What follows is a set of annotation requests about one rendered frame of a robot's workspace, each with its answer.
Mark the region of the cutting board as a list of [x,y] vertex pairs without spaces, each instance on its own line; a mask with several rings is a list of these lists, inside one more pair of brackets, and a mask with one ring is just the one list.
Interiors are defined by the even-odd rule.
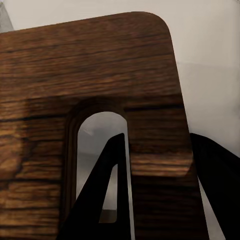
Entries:
[[135,240],[210,240],[172,37],[145,11],[0,33],[0,240],[56,240],[101,112],[127,121]]

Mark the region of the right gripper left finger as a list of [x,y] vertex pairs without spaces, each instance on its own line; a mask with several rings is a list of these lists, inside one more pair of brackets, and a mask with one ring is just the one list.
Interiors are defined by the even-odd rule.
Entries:
[[[117,165],[117,220],[99,223],[113,167]],[[125,134],[110,138],[56,240],[131,240]]]

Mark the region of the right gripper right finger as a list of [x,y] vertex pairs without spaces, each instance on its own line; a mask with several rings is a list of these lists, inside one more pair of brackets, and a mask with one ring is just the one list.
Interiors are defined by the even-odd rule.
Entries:
[[190,133],[200,180],[226,240],[240,240],[240,158],[214,140]]

